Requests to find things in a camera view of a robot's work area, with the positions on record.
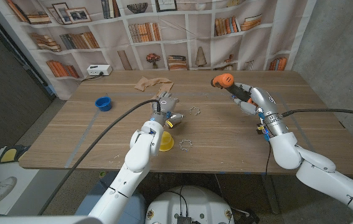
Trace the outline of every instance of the blue bowl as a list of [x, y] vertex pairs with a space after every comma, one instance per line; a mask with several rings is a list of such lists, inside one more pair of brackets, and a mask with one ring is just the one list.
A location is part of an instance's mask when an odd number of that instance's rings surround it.
[[109, 111], [111, 109], [111, 98], [108, 96], [100, 97], [99, 99], [96, 100], [95, 105], [101, 111]]

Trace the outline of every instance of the table leg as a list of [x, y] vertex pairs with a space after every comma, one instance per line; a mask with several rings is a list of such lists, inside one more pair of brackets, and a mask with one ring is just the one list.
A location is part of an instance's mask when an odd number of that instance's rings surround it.
[[263, 186], [265, 186], [266, 194], [268, 195], [271, 211], [274, 214], [280, 214], [280, 207], [278, 205], [276, 190], [275, 190], [275, 186], [273, 185], [273, 179], [271, 178], [270, 175], [267, 175], [267, 176], [261, 175], [261, 176], [262, 176]]

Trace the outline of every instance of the wooden table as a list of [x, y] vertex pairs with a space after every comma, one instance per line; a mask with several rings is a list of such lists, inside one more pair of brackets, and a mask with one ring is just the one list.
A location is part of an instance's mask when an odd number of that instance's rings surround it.
[[[56, 117], [46, 127], [20, 165], [30, 169], [64, 169], [66, 161], [80, 142], [97, 112], [95, 100], [112, 99], [113, 108], [100, 112], [73, 158], [72, 164], [96, 137], [117, 117], [134, 105], [150, 99], [159, 85], [142, 92], [134, 85], [142, 76], [166, 77], [174, 82], [171, 93], [180, 99], [175, 112], [184, 114], [182, 123], [167, 129], [175, 141], [168, 152], [151, 160], [153, 172], [214, 172], [261, 174], [265, 172], [269, 145], [256, 132], [258, 116], [244, 114], [226, 90], [214, 88], [210, 80], [221, 71], [122, 71], [109, 77], [82, 83]], [[237, 82], [267, 90], [278, 104], [279, 112], [303, 108], [326, 108], [317, 94], [296, 72], [231, 72]], [[201, 113], [189, 114], [198, 107]], [[149, 119], [151, 107], [145, 105], [120, 121], [92, 149], [79, 169], [118, 170], [129, 150], [135, 130]], [[353, 175], [353, 137], [333, 113], [297, 113], [284, 119], [295, 133], [298, 144], [320, 153], [343, 174]], [[188, 152], [179, 149], [182, 139], [190, 139]], [[294, 174], [270, 157], [268, 174]]]

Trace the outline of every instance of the electrical outlet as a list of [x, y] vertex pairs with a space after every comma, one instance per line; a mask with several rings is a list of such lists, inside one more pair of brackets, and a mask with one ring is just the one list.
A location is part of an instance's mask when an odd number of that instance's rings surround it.
[[90, 76], [100, 75], [100, 72], [103, 72], [103, 75], [110, 75], [113, 71], [111, 65], [89, 65], [87, 70]]

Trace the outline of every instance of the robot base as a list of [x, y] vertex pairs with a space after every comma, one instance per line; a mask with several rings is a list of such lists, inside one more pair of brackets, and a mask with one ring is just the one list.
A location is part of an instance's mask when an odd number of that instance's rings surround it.
[[[183, 198], [179, 198], [178, 193], [181, 187], [175, 187], [158, 196], [147, 209], [146, 224], [152, 223], [177, 223], [178, 217], [182, 213], [186, 217], [186, 204]], [[198, 186], [183, 186], [181, 195], [185, 198], [188, 208], [188, 217], [183, 223], [221, 223], [234, 224], [231, 217], [231, 208], [217, 194], [208, 189]]]

